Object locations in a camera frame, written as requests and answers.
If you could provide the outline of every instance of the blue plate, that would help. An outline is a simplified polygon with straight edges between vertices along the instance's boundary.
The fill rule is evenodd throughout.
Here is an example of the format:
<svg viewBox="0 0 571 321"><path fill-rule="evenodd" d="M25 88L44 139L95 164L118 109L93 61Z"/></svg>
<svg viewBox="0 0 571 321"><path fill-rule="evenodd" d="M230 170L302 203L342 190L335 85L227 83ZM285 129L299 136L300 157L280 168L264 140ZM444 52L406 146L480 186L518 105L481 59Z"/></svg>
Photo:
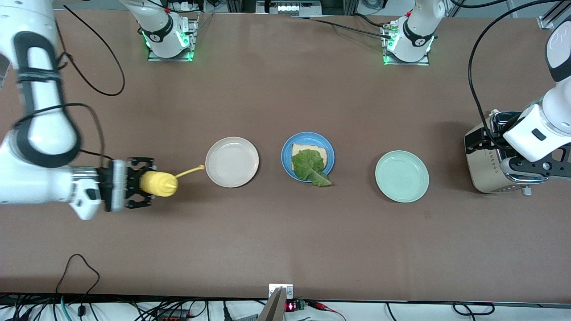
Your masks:
<svg viewBox="0 0 571 321"><path fill-rule="evenodd" d="M293 144L296 143L298 145L315 145L317 147L325 148L327 152L327 164L325 164L325 169L323 173L329 175L331 170L333 169L333 164L335 163L335 153L333 152L333 146L329 141L319 135L318 133L313 133L311 131L304 131L302 133L298 133L290 137L284 144L282 148L282 165L285 171L293 178L299 180L300 182L311 183L311 180L301 180L297 178L295 173L291 170L291 150L293 148Z"/></svg>

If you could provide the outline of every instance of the bread slice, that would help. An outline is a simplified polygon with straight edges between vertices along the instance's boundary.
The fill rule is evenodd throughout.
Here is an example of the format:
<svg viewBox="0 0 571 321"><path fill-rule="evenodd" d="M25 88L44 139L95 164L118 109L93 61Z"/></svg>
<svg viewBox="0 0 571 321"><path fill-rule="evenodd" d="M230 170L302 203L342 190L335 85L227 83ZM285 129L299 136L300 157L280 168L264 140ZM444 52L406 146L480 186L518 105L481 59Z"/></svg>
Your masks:
<svg viewBox="0 0 571 321"><path fill-rule="evenodd" d="M295 156L300 151L306 150L306 149L318 151L321 158L323 158L323 165L327 166L327 151L323 147L317 147L315 145L298 145L298 144L294 143L293 148L291 148L291 155Z"/></svg>

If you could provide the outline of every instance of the tabletop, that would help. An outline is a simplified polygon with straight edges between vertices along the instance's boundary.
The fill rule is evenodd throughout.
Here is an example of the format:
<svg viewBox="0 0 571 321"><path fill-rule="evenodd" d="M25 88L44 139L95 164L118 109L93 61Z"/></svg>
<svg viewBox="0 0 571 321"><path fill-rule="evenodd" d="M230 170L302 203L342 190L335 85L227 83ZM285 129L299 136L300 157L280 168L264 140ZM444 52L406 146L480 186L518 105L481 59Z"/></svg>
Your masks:
<svg viewBox="0 0 571 321"><path fill-rule="evenodd" d="M82 221L67 204L0 207L0 291L53 292L67 258L83 254L103 294L264 297L269 283L321 299L571 302L568 182L484 195L471 184L464 134L479 123L467 82L469 52L489 19L446 18L430 66L383 65L378 38L307 19L215 14L193 62L147 62L127 11L78 10L119 58L124 93L104 97L70 67L68 102L96 109L114 158L154 157L178 173L204 162L219 139L239 136L260 155L239 188L205 172L151 207L101 211ZM68 51L86 77L114 91L120 74L99 40L57 12ZM378 31L358 17L337 23ZM553 85L544 58L550 31L506 19L474 60L484 109L522 110ZM21 117L11 72L0 91L0 135ZM98 150L87 112L70 110ZM335 150L333 186L288 176L280 152L301 131ZM396 203L375 183L392 150L420 157L427 193ZM96 165L81 155L74 164ZM85 292L95 276L73 264L61 292Z"/></svg>

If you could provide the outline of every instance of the plate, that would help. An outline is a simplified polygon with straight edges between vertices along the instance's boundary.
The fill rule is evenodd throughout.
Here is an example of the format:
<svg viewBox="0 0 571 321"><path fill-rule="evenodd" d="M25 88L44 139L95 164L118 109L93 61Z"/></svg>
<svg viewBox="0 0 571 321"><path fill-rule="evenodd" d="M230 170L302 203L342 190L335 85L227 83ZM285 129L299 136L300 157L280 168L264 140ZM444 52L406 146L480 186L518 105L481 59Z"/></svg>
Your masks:
<svg viewBox="0 0 571 321"><path fill-rule="evenodd" d="M415 154L395 150L379 159L375 168L375 179L388 198L410 203L426 193L429 176L427 167Z"/></svg>
<svg viewBox="0 0 571 321"><path fill-rule="evenodd" d="M333 169L333 164L335 163L335 153L333 152L333 146L331 146L331 143L329 143L325 137L319 135L318 133L303 131L302 133L297 133L290 137L282 148L282 166L291 177L299 180L300 182L311 183L310 179L301 180L297 178L295 173L291 170L291 149L293 148L294 143L299 145L315 145L317 147L325 148L325 151L327 152L327 164L325 164L323 173L329 175Z"/></svg>
<svg viewBox="0 0 571 321"><path fill-rule="evenodd" d="M260 158L256 147L240 137L217 141L206 154L206 173L223 187L239 187L249 182L256 172Z"/></svg>

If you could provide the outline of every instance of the teal cable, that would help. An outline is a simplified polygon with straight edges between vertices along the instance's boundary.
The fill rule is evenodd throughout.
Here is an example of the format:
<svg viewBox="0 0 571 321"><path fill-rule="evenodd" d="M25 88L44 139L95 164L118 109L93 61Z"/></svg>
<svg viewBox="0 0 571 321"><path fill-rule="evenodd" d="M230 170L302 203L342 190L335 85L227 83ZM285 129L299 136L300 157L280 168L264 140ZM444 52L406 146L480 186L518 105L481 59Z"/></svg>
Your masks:
<svg viewBox="0 0 571 321"><path fill-rule="evenodd" d="M59 301L59 303L62 305L63 314L66 316L67 321L72 321L72 320L71 320L71 317L70 317L70 314L67 313L66 305L65 305L65 303L63 302L63 296L62 296L62 299Z"/></svg>

